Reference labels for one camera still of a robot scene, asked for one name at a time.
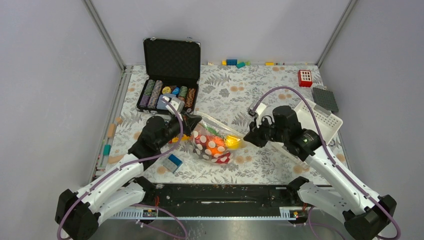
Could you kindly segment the yellow toy lemon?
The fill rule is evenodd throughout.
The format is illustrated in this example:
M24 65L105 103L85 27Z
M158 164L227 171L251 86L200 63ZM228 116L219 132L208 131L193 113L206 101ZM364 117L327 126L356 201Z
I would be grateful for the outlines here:
M243 140L235 135L227 135L224 138L225 146L230 150L237 150L243 147Z

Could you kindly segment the green toy bean pod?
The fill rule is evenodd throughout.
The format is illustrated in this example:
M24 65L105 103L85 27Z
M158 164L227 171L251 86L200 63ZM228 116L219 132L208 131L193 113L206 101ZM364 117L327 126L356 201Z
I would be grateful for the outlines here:
M203 128L205 130L207 130L209 133L213 134L214 136L218 136L220 138L223 138L224 137L219 131L217 131L215 128L213 128L211 126L205 125Z

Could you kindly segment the clear dotted zip top bag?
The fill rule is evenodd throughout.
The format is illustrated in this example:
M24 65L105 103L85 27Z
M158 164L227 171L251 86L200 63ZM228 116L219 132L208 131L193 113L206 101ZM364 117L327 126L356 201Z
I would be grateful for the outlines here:
M247 146L242 134L203 112L196 112L202 120L191 133L193 153L200 160L224 165L231 162L235 151Z

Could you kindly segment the orange toy pumpkin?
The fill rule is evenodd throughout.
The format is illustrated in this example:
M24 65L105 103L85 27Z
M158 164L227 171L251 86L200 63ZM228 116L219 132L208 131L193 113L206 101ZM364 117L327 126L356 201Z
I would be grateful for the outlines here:
M213 158L223 155L226 150L227 148L223 138L211 136L207 139L205 152Z

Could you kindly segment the red toy chili pepper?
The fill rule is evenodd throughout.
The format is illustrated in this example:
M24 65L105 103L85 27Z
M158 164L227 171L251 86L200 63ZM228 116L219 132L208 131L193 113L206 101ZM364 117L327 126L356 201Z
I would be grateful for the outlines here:
M231 161L231 152L227 152L223 155L218 156L217 158L213 158L211 161L215 164L228 164Z

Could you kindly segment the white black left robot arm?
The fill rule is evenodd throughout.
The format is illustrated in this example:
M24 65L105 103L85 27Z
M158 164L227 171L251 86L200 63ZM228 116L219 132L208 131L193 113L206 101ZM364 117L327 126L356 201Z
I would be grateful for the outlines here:
M65 233L68 240L88 240L103 222L125 208L154 202L154 190L131 180L142 177L157 159L176 149L183 136L190 136L202 121L201 116L184 111L177 97L162 97L160 102L172 115L169 121L158 115L150 117L137 141L113 168L77 191L67 189L60 194L55 214L57 239L63 239ZM173 138L177 143L161 152Z

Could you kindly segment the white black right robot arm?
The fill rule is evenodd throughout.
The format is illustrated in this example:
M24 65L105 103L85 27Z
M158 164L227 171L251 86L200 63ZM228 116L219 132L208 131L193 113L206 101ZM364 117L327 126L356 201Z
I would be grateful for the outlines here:
M248 109L253 121L243 138L257 147L268 142L282 143L288 152L321 174L337 193L321 189L308 179L298 177L289 183L287 201L317 207L343 223L356 240L372 240L388 226L397 203L390 195L380 195L369 188L332 153L316 131L303 128L297 113L287 105L265 115L267 107Z

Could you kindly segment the white plastic food basket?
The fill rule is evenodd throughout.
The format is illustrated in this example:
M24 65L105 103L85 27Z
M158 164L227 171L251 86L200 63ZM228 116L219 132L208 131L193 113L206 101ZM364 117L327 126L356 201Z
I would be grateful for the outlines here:
M330 141L338 135L338 130L343 125L343 120L312 100L307 98L306 101L312 109L323 139L328 146ZM318 133L312 115L302 100L295 105L290 104L289 106L297 114L298 121L303 129L313 130Z

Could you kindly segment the blue grey building block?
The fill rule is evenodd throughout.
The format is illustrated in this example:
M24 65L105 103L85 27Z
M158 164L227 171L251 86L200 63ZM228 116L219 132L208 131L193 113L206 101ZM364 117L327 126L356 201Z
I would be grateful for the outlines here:
M163 161L162 165L171 173L175 173L183 164L183 162L174 154L170 154Z

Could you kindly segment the teal block left edge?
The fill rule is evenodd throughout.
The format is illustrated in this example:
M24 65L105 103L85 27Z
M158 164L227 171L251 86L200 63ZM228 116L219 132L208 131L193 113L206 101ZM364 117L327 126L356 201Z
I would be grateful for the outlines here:
M102 155L103 156L109 156L110 152L111 152L111 148L112 148L112 146L110 144L105 144L104 147L103 147Z

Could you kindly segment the dark grey building baseplate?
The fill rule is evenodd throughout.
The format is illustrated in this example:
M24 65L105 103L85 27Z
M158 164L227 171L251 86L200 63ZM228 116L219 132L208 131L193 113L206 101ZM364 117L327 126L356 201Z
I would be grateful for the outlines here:
M339 111L339 107L332 91L313 87L312 97L313 101L324 109L332 113L337 113Z

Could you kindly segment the red white window block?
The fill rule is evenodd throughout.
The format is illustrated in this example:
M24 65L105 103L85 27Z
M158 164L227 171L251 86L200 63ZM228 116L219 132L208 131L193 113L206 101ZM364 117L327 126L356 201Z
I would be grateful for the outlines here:
M300 87L310 88L313 85L312 72L310 70L299 70L297 73L298 85Z

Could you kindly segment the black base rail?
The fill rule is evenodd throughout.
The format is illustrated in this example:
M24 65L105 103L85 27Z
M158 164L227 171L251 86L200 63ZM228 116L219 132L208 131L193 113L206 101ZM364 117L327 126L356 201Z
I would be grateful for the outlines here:
M281 185L156 184L141 204L178 218L278 218L304 220L309 206Z

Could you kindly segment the teal block at wall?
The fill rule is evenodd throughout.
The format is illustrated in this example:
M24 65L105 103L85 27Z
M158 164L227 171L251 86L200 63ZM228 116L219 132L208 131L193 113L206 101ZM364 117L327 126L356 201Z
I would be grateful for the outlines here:
M236 65L236 67L237 67L238 69L243 68L243 67L245 67L245 66L246 66L246 63L245 63L245 62L240 62L240 63L238 63L238 64Z

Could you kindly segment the blue block at wall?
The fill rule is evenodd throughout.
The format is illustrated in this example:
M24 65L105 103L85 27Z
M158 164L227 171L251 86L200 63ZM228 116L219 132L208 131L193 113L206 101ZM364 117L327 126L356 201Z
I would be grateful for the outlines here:
M238 64L237 59L226 59L225 63L227 66L236 66Z

